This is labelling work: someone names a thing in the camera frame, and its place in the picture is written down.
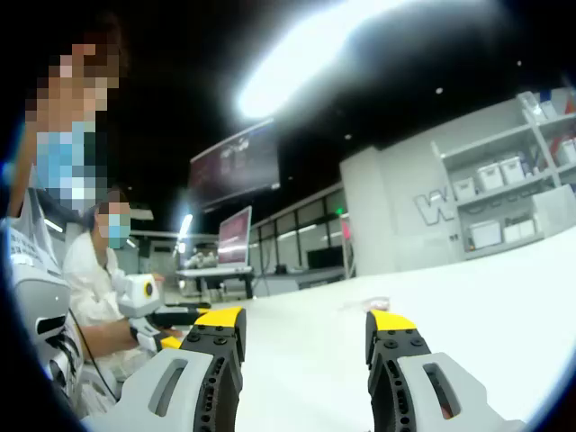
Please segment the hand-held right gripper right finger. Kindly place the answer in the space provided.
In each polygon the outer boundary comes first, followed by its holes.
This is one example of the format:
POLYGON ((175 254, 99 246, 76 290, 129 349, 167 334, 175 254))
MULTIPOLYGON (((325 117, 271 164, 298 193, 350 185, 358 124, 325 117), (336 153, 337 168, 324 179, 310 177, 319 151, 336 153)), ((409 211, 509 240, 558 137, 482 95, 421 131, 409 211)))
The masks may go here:
POLYGON ((445 353, 433 353, 416 325, 369 310, 365 361, 375 431, 521 431, 487 401, 486 388, 445 353))

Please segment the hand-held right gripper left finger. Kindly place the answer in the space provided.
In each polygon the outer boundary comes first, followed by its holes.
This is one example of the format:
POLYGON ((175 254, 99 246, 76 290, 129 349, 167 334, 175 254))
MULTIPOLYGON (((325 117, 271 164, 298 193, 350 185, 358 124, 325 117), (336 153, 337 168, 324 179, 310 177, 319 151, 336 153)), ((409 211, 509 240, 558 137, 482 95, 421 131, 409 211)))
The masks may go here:
POLYGON ((125 383, 116 431, 233 431, 243 388, 247 317, 212 310, 178 349, 166 348, 125 383))

